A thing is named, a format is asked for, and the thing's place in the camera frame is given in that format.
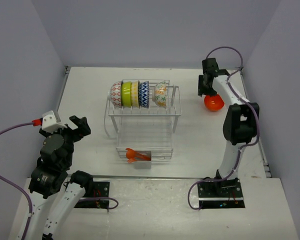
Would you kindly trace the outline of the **blue zigzag bowl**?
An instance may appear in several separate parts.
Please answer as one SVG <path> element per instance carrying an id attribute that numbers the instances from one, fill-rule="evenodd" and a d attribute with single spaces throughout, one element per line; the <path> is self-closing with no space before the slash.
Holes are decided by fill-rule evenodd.
<path id="1" fill-rule="evenodd" d="M 138 102 L 142 108 L 149 108 L 150 105 L 150 83 L 149 81 L 141 82 L 138 86 Z"/>

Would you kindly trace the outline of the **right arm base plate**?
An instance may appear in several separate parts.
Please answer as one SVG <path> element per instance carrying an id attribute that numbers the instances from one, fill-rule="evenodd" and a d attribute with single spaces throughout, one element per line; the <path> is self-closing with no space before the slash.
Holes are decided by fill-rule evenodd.
<path id="1" fill-rule="evenodd" d="M 244 209 L 244 195 L 238 178 L 197 185 L 199 209 Z"/>

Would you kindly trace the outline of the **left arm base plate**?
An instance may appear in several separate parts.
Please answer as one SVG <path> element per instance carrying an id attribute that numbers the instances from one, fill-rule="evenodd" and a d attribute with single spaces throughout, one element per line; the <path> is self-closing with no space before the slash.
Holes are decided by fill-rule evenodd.
<path id="1" fill-rule="evenodd" d="M 86 193 L 84 198 L 109 197 L 110 182 L 109 181 L 94 181 L 92 190 Z M 108 209 L 110 201 L 101 199 L 95 201 L 78 202 L 74 207 L 78 209 Z"/>

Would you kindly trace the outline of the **white bowl with red diamonds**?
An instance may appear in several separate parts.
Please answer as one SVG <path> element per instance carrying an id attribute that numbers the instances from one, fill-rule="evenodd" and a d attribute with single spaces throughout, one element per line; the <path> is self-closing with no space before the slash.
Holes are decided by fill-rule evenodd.
<path id="1" fill-rule="evenodd" d="M 117 81 L 111 86 L 109 90 L 108 99 L 110 100 L 110 102 L 113 104 L 115 108 L 122 107 L 121 86 L 122 86 L 122 81 Z"/>

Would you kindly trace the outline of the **orange plastic bowl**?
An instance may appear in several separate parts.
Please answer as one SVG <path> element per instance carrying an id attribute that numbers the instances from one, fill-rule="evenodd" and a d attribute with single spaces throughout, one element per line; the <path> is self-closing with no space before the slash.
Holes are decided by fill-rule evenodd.
<path id="1" fill-rule="evenodd" d="M 214 96 L 206 95 L 204 97 L 204 105 L 211 112 L 217 112 L 221 110 L 225 103 L 219 94 Z"/>

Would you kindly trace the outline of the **cream bowl with leaf pattern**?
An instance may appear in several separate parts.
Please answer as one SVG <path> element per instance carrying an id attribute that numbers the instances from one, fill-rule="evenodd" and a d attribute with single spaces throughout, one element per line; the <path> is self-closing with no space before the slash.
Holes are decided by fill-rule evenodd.
<path id="1" fill-rule="evenodd" d="M 168 90 L 167 84 L 162 81 L 156 84 L 152 90 L 152 101 L 159 107 L 167 107 Z"/>

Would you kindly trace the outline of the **lime green bowl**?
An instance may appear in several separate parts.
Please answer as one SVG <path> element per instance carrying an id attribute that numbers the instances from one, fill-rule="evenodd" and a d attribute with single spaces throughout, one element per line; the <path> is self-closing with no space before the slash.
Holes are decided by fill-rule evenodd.
<path id="1" fill-rule="evenodd" d="M 131 81 L 123 81 L 121 84 L 121 104 L 125 108 L 130 108 L 131 103 Z"/>

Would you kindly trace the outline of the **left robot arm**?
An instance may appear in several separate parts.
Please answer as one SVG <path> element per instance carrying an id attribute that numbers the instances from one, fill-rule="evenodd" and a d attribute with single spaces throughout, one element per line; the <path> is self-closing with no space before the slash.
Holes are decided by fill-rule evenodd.
<path id="1" fill-rule="evenodd" d="M 84 196 L 93 193 L 93 177 L 76 171 L 70 178 L 69 189 L 52 209 L 62 185 L 68 177 L 68 170 L 73 163 L 74 144 L 91 134 L 87 118 L 70 116 L 69 120 L 76 125 L 72 129 L 62 123 L 58 113 L 49 111 L 42 118 L 35 120 L 39 133 L 44 136 L 40 156 L 30 176 L 26 200 L 28 212 L 24 216 L 16 239 L 18 240 L 51 240 L 70 211 Z"/>

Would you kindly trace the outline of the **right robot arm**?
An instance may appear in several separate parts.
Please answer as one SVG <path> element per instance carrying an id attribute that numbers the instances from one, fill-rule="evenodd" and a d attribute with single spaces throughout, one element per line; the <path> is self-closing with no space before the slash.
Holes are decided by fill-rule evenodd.
<path id="1" fill-rule="evenodd" d="M 238 178 L 239 165 L 245 149 L 259 141 L 260 107 L 231 84 L 232 74 L 220 69 L 215 58 L 207 57 L 202 61 L 202 72 L 198 77 L 198 95 L 220 96 L 227 106 L 222 127 L 226 147 L 215 177 L 205 177 L 197 184 L 198 195 L 202 199 L 233 200 L 237 205 L 243 201 Z"/>

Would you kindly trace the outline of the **yellow bowl with blue pattern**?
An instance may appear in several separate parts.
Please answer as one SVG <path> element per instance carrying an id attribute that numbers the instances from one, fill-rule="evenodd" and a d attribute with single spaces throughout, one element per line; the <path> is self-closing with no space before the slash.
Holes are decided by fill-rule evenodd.
<path id="1" fill-rule="evenodd" d="M 134 108 L 139 108 L 139 81 L 134 81 L 131 83 L 131 106 Z"/>

